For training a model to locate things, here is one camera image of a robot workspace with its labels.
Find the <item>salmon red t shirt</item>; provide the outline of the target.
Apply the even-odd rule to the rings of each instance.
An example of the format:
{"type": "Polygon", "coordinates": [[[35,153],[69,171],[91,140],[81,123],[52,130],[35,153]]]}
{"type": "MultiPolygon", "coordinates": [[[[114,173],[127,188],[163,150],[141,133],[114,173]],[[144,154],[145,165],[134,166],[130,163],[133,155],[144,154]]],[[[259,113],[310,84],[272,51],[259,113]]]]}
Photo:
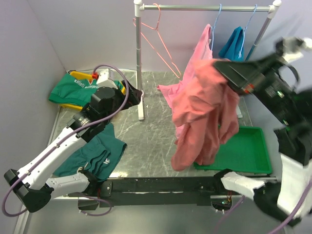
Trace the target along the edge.
{"type": "Polygon", "coordinates": [[[211,165],[220,145],[238,133],[239,95],[214,68],[216,59],[195,62],[195,77],[173,101],[173,123],[182,127],[171,158],[175,171],[194,162],[211,165]]]}

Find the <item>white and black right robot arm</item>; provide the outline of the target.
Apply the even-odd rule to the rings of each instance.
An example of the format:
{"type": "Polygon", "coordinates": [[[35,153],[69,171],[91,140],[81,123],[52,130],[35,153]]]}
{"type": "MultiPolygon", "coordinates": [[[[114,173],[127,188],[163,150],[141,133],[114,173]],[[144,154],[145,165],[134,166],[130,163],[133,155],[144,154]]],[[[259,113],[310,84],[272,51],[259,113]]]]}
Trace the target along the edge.
{"type": "Polygon", "coordinates": [[[225,169],[214,176],[214,190],[251,199],[281,226],[297,225],[312,212],[312,83],[277,53],[214,67],[234,91],[251,94],[247,107],[252,123],[264,130],[275,176],[264,181],[225,169]]]}

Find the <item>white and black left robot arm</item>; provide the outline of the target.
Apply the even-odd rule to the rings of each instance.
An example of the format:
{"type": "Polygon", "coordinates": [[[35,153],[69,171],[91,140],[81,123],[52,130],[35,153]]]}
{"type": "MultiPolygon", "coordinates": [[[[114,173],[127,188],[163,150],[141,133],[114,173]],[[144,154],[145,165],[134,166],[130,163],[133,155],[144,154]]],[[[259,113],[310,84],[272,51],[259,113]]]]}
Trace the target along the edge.
{"type": "Polygon", "coordinates": [[[27,211],[37,212],[51,199],[65,194],[82,192],[91,196],[96,192],[98,180],[86,169],[79,169],[74,175],[51,176],[70,155],[102,132],[113,116],[140,104],[143,92],[128,80],[121,84],[125,92],[119,88],[99,87],[45,150],[19,170],[9,169],[4,174],[9,192],[14,192],[27,211]]]}

